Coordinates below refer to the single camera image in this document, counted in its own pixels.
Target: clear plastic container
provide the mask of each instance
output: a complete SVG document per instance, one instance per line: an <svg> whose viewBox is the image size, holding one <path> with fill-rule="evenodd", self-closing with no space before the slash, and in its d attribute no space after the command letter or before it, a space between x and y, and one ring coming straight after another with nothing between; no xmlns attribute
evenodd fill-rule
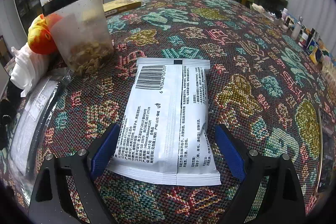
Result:
<svg viewBox="0 0 336 224"><path fill-rule="evenodd" d="M65 63L76 75L103 67L114 53L102 0L52 0L42 7Z"/></svg>

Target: woven blanket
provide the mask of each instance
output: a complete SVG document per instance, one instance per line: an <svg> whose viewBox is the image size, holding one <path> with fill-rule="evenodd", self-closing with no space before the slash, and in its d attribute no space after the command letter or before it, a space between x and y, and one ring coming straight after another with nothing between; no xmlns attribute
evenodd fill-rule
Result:
<svg viewBox="0 0 336 224"><path fill-rule="evenodd" d="M99 72L76 77L59 99L43 147L73 155L121 124L138 57L209 59L207 75L211 143L221 185L154 185L108 170L95 184L119 223L215 223L239 187L214 139L224 123L247 148L266 156L288 153L299 176L306 213L316 201L319 125L323 108L335 121L336 97L325 79L287 34L256 12L230 0L149 0L144 7L108 18L115 54ZM71 178L77 213L87 221ZM247 220L260 207L263 179Z"/></svg>

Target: yellow and orange toy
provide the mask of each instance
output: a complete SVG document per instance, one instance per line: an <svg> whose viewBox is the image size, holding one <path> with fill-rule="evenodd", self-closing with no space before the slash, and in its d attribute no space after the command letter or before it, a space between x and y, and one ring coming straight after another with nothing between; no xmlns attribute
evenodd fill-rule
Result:
<svg viewBox="0 0 336 224"><path fill-rule="evenodd" d="M59 19L61 17L52 20L52 25ZM33 20L28 29L28 45L33 52L38 54L48 55L57 51L55 41L49 32L46 18L42 14Z"/></svg>

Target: package crimped seal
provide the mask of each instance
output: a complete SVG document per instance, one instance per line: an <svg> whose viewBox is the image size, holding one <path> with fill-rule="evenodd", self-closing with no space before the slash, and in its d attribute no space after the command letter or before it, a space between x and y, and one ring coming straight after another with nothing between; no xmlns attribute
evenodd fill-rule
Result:
<svg viewBox="0 0 336 224"><path fill-rule="evenodd" d="M209 60L139 58L108 169L155 184L221 184L206 135Z"/></svg>

